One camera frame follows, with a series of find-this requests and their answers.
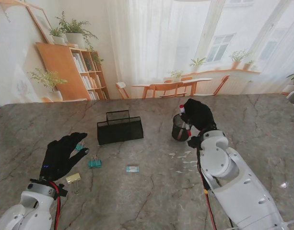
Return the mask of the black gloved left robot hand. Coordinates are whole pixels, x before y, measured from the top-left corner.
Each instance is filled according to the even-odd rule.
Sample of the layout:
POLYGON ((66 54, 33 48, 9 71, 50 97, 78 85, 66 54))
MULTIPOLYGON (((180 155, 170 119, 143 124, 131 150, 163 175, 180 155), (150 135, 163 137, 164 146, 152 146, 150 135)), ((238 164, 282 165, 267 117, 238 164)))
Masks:
POLYGON ((87 133, 74 132, 54 140, 47 146, 39 177, 47 181, 57 181, 68 174, 71 169, 88 154, 83 148, 71 156, 77 144, 87 137, 87 133))

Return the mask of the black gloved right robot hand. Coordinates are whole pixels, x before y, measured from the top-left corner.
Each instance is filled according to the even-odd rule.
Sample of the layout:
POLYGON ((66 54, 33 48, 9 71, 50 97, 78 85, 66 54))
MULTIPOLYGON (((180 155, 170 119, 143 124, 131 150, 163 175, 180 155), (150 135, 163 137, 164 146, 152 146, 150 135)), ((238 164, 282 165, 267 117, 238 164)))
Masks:
POLYGON ((217 125, 214 121, 210 108, 200 101, 189 98, 184 104, 184 112, 181 113, 181 119, 197 130, 214 130, 217 125))

